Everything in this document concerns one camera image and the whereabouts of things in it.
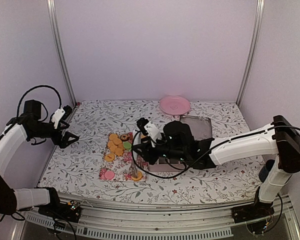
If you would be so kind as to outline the floral cookie tray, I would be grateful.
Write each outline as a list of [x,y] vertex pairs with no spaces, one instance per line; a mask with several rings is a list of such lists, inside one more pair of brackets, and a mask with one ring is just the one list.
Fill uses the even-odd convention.
[[[99,170],[99,179],[101,181],[112,182],[136,182],[131,179],[129,174],[129,167],[132,162],[131,149],[125,149],[120,136],[123,134],[129,134],[130,139],[127,142],[132,143],[132,132],[114,133],[111,132],[108,135],[106,146],[103,152],[102,164]],[[106,171],[113,171],[115,177],[112,180],[104,179],[103,175]],[[148,175],[138,169],[138,172],[143,174],[143,178],[137,182],[144,182],[147,180]]]

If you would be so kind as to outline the compartment tin box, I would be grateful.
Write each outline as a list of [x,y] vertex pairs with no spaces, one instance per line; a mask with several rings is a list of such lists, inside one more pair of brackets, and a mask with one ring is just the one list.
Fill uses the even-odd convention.
[[148,170],[152,173],[180,172],[187,167],[185,163],[177,159],[159,158],[155,164],[150,164]]

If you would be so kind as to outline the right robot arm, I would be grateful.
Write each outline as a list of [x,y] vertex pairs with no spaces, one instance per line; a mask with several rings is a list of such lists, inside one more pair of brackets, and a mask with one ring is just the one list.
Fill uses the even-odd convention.
[[190,168],[204,170],[233,160],[274,155],[273,167],[248,208],[252,218],[264,214],[291,176],[300,172],[300,128],[291,125],[282,115],[274,116],[271,123],[248,133],[200,140],[195,139],[190,125],[181,120],[167,123],[162,131],[143,117],[136,125],[131,157],[140,170],[137,157],[151,165],[159,159],[182,162],[185,165],[179,172],[182,175]]

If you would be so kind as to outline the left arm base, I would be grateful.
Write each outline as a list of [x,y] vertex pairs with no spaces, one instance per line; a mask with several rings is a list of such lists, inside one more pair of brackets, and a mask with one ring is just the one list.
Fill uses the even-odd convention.
[[38,213],[51,218],[67,220],[72,223],[78,223],[81,217],[82,208],[77,202],[71,200],[67,203],[62,203],[58,192],[53,187],[44,188],[49,193],[49,204],[40,205]]

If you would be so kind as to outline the metal tongs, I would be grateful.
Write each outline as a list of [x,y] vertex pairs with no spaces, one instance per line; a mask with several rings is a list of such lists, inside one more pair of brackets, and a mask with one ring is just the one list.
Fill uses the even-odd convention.
[[[131,142],[131,146],[133,143],[135,143],[135,139],[138,136],[138,131],[137,130],[133,130],[132,131],[132,142]],[[137,173],[138,173],[138,164],[137,164],[137,160],[133,160],[132,157],[132,148],[131,148],[131,158],[132,158],[132,162],[130,164],[130,167],[128,169],[128,173],[131,175],[131,177],[136,177]]]

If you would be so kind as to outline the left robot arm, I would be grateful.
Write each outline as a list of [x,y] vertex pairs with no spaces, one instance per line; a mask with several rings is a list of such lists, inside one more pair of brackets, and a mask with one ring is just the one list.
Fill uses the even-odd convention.
[[45,143],[50,139],[55,146],[65,149],[79,140],[79,136],[68,132],[67,118],[73,112],[69,105],[62,105],[58,101],[58,108],[52,114],[42,118],[45,105],[38,100],[24,100],[21,98],[13,117],[0,135],[0,214],[11,216],[18,211],[34,207],[46,209],[53,217],[60,217],[64,213],[57,191],[53,187],[13,189],[5,181],[6,169],[16,151],[24,142],[37,139]]

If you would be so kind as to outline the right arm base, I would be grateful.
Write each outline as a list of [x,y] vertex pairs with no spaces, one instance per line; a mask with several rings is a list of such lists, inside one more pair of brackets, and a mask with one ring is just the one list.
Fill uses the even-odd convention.
[[268,217],[274,212],[273,202],[264,203],[257,199],[251,204],[233,207],[231,216],[235,223],[242,223]]

